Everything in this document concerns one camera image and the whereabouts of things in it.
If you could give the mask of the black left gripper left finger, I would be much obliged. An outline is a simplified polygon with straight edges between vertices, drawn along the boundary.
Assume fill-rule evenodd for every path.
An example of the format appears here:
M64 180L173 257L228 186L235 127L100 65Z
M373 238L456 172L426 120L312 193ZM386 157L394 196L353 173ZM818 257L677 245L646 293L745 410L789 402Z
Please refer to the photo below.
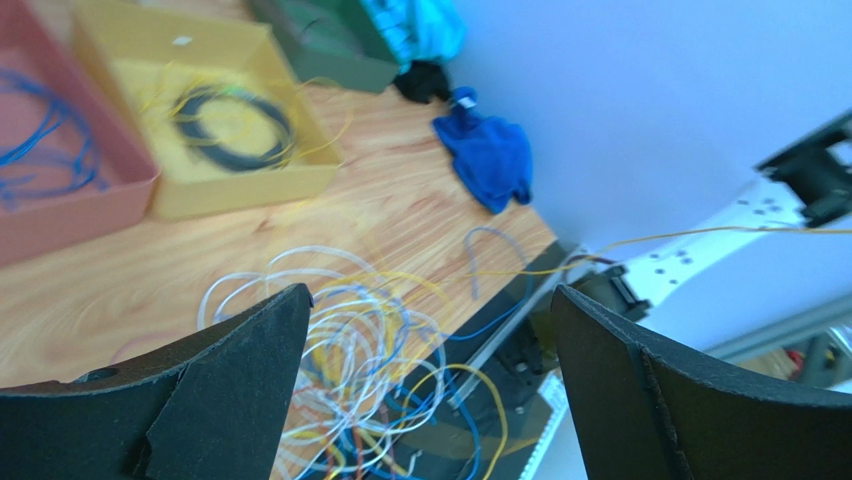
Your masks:
M1 392L5 479L266 479L313 299L293 284L147 354Z

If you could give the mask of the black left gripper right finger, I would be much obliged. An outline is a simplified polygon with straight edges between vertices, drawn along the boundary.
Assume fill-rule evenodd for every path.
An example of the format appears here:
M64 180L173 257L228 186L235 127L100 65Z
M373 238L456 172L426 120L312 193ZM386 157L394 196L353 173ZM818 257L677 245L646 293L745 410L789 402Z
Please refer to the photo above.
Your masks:
M851 398L755 373L565 286L556 344L591 479L847 479Z

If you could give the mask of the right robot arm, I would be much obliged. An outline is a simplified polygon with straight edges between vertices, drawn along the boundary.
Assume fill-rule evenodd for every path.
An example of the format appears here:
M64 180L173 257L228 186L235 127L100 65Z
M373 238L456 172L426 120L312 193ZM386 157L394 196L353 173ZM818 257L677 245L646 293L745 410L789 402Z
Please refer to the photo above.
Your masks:
M649 253L589 272L573 288L637 322L675 290L768 233L816 231L851 213L851 114L756 166L757 180L717 214Z

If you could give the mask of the red plastic bin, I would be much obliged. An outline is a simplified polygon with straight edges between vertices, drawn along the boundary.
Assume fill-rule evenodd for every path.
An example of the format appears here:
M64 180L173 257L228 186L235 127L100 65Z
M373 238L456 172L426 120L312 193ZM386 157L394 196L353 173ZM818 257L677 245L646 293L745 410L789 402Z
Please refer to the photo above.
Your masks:
M159 171L26 1L1 4L1 263L127 228Z

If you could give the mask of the blue cloth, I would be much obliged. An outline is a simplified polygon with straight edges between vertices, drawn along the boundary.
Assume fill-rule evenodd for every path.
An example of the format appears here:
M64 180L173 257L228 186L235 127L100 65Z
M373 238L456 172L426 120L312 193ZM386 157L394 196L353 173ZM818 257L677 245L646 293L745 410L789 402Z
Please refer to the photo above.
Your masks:
M449 113L432 121L433 129L452 156L452 167L469 193L493 215L514 200L532 200L533 160L520 125L477 111L471 87L452 91Z

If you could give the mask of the yellow plastic bin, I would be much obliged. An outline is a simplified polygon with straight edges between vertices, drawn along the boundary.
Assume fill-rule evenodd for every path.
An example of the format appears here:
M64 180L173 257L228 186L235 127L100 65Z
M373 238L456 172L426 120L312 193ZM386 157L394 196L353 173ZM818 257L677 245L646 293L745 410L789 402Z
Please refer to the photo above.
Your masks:
M72 46L160 169L160 218L309 198L342 165L267 25L77 1Z

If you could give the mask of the black cloth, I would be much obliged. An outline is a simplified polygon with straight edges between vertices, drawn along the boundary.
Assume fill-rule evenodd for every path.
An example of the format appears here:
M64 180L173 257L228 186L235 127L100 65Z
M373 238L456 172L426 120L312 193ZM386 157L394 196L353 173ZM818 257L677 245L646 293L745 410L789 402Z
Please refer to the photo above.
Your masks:
M404 98L419 104L451 98L449 78L444 67L436 63L413 61L407 72L395 77L393 85Z

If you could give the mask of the green plastic bin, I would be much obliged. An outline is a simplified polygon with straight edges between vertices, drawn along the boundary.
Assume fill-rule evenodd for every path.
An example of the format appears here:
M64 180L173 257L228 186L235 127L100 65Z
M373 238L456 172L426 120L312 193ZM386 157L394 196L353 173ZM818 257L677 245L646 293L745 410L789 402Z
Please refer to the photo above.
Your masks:
M360 1L251 0L271 26L292 70L306 82L324 77L350 90L383 92L400 64Z

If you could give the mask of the cyan cloth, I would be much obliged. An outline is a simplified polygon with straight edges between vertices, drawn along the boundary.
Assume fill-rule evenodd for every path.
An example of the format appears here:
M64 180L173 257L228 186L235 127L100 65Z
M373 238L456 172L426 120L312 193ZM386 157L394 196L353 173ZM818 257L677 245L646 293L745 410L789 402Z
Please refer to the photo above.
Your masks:
M361 4L400 64L446 64L461 51L466 25L448 0L365 0Z

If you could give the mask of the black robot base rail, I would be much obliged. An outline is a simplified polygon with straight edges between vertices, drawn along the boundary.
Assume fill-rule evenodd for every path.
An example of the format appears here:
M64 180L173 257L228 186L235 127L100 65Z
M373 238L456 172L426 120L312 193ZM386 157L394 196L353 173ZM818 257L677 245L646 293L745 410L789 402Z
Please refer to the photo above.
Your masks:
M445 345L446 359L478 368L447 374L448 396L426 425L394 441L370 479L529 479L566 412L549 305L556 284L544 270L570 265L568 283L612 265L586 249L553 243L464 324Z

